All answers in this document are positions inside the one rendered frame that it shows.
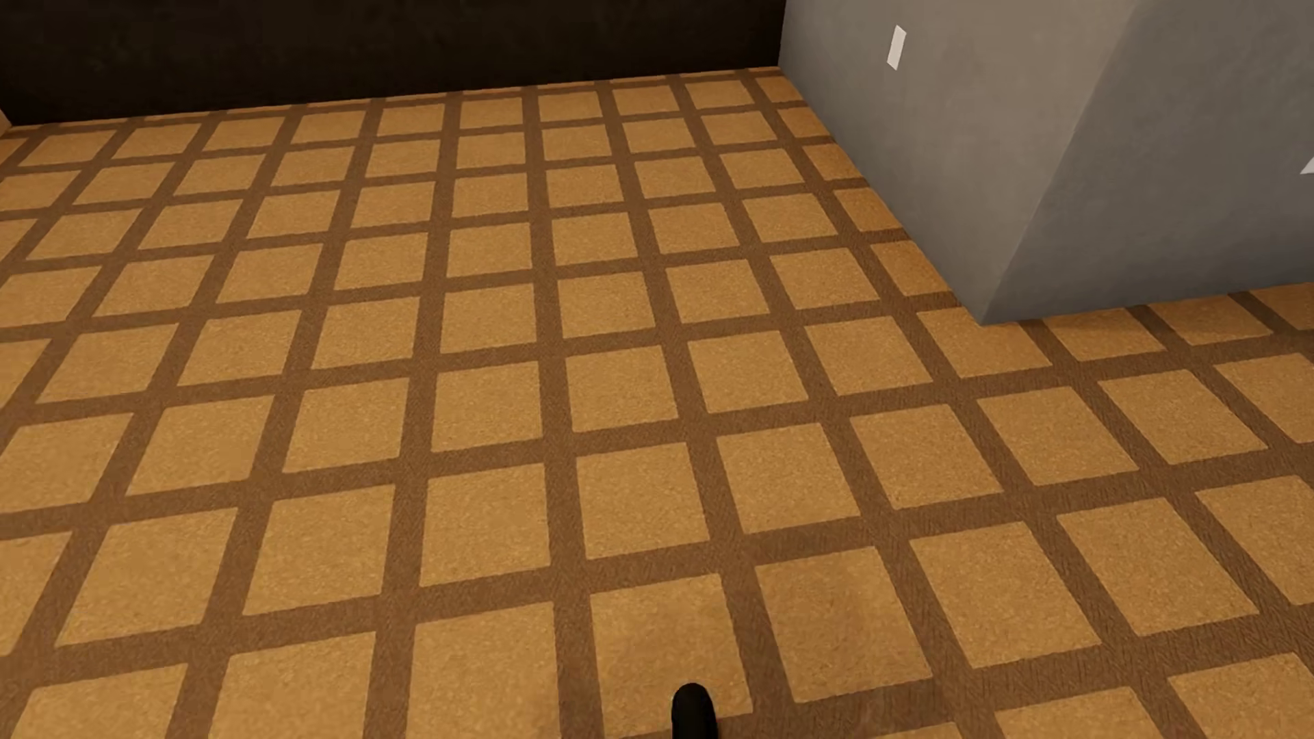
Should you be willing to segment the black robot foot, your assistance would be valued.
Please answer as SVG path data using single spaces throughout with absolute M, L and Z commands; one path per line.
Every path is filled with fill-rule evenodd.
M 671 739 L 720 739 L 714 700 L 698 682 L 681 685 L 670 701 Z

